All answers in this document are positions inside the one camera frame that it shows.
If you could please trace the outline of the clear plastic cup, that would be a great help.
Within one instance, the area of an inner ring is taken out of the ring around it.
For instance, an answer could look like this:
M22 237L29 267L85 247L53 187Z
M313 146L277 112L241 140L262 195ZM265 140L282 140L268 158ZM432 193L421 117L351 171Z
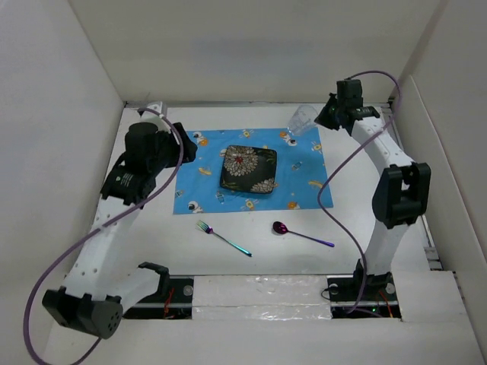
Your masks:
M302 104L288 121L288 131L292 135L303 135L316 126L315 119L318 115L314 106Z

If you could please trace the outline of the blue space-print cloth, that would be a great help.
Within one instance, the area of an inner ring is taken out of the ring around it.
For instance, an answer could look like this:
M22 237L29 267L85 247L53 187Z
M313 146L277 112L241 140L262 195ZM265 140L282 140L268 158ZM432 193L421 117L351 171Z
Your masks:
M196 159L183 165L174 194L174 214L228 213L315 209L333 206L329 189L317 193L327 179L316 129L294 137L286 129L221 129L190 131L198 147ZM219 185L228 146L268 148L277 152L276 185L271 194L234 192Z

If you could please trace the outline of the dark floral square plate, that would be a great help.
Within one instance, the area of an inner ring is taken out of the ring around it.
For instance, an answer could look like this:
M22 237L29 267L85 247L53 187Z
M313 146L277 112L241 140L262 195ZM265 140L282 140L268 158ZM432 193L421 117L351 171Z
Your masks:
M277 161L273 149L230 145L224 153L219 185L234 192L271 194Z

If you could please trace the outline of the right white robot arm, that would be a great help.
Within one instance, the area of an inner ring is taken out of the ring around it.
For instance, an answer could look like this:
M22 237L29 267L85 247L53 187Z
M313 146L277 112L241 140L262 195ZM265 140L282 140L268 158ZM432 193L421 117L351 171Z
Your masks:
M355 296L367 300L386 286L400 241L426 212L431 168L408 156L390 136L388 124L380 121L379 112L364 105L358 79L337 81L336 92L330 94L315 122L327 129L345 129L380 174L371 203L374 230L349 284Z

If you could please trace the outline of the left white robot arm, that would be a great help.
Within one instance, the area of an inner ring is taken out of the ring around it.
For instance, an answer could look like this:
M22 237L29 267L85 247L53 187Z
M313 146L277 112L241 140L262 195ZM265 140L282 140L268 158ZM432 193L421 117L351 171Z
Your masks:
M168 268L143 262L126 278L112 277L129 228L156 189L158 174L178 163L195 160L197 146L183 125L174 132L153 122L137 122L125 135L125 150L107 174L93 228L97 233L83 245L61 287L47 290L42 304L63 327L108 339L123 315L149 297L162 301L170 293Z

